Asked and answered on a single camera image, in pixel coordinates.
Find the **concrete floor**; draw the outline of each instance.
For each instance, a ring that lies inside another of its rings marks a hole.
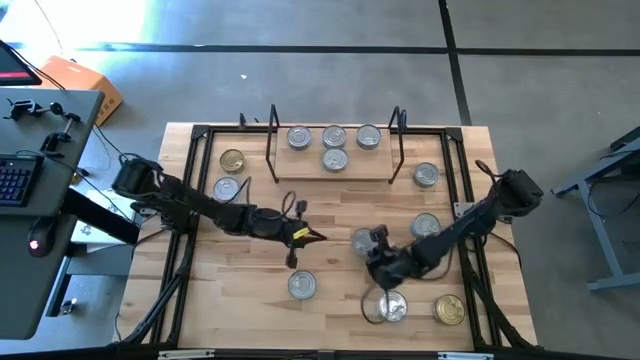
[[[79,42],[444,46],[436,0],[121,2],[92,10],[80,0],[40,0],[65,55],[107,75],[123,94],[125,104],[103,127],[123,151],[154,158],[166,122],[235,121],[239,112],[266,119],[271,103],[282,120],[381,122],[398,104],[411,124],[460,124],[446,55],[71,50]],[[640,3],[633,0],[448,5],[460,47],[640,46]],[[57,52],[44,21],[29,24],[40,31],[21,31],[21,19],[37,11],[29,1],[15,1],[0,23],[3,40],[37,45],[23,52],[36,63]],[[471,120],[490,127],[500,168],[526,169],[545,190],[596,161],[609,142],[640,123],[637,57],[462,56],[460,64]],[[92,137],[81,165],[93,169],[101,187],[117,172],[115,160],[107,164]],[[582,201],[547,194],[514,232],[540,344],[637,358],[640,290],[587,291],[586,282],[609,273]],[[31,340],[0,341],[0,353],[108,343],[123,289],[122,279],[74,279],[68,293],[83,311],[45,319]]]

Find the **wooden table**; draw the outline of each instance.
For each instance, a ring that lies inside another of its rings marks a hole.
[[[165,171],[181,177],[193,124],[169,123],[160,150]],[[491,185],[473,161],[480,159],[496,170],[489,131],[486,127],[463,127],[473,190],[477,199]],[[318,281],[313,299],[299,301],[287,290],[293,272],[284,265],[287,249],[279,243],[232,237],[202,218],[191,271],[182,323],[180,347],[277,348],[343,350],[471,350],[469,323],[446,326],[432,316],[433,301],[444,294],[465,299],[457,251],[449,274],[433,283],[406,281],[397,290],[409,303],[409,316],[400,323],[368,324],[360,314],[360,298],[371,283],[364,260],[350,247],[351,233],[358,228],[386,224],[390,241],[397,245],[412,240],[409,225],[420,212],[435,214],[442,226],[453,221],[444,177],[441,146],[437,137],[405,135],[405,164],[393,185],[385,181],[281,181],[271,179],[264,154],[264,134],[217,134],[213,142],[206,193],[223,176],[218,163],[226,149],[245,154],[246,168],[236,177],[252,176],[251,202],[260,207],[280,208],[289,190],[309,201],[306,220],[329,241],[314,243],[298,251],[298,268],[310,270]],[[399,160],[393,141],[394,166]],[[192,186],[197,183],[202,151],[196,157]],[[452,157],[455,159],[455,148]],[[415,165],[429,161],[441,169],[441,179],[428,189],[412,181]],[[459,168],[454,160],[455,176]],[[145,224],[141,236],[159,228],[157,219]],[[494,230],[513,241],[508,226]],[[169,234],[140,245],[135,253],[122,307],[119,328],[130,333],[158,296]],[[518,260],[504,244],[489,238],[485,247],[496,302],[523,337],[535,343],[535,333]],[[430,275],[441,273],[446,259]],[[481,325],[489,341],[484,308],[478,299]],[[169,304],[163,338],[173,314]]]

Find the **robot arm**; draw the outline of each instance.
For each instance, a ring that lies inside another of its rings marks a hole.
[[[219,202],[165,174],[159,164],[140,157],[123,162],[113,189],[136,200],[132,208],[138,212],[145,208],[158,211],[163,225],[172,230],[184,232],[191,215],[200,213],[227,234],[281,242],[290,249],[286,259],[290,268],[297,266],[295,249],[326,240],[302,220],[306,201],[296,204],[295,218],[253,204]]]
[[[421,278],[440,264],[456,242],[468,236],[488,235],[500,216],[525,216],[540,204],[542,190],[526,172],[507,170],[496,176],[484,163],[476,163],[492,177],[489,194],[439,234],[418,238],[397,249],[389,246],[384,225],[371,230],[371,238],[378,246],[369,253],[367,269],[380,287],[389,290],[408,277]]]

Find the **orange box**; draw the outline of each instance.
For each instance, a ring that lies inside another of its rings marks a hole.
[[[122,104],[122,95],[104,75],[73,61],[53,55],[47,59],[40,69],[67,89],[102,91],[104,101],[96,119],[96,125],[98,126],[107,121],[109,115]],[[57,89],[49,80],[44,77],[40,78],[42,79],[42,84],[36,87]]]

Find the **computer monitor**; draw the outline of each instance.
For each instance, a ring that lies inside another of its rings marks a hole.
[[[0,86],[40,85],[42,80],[0,40]]]

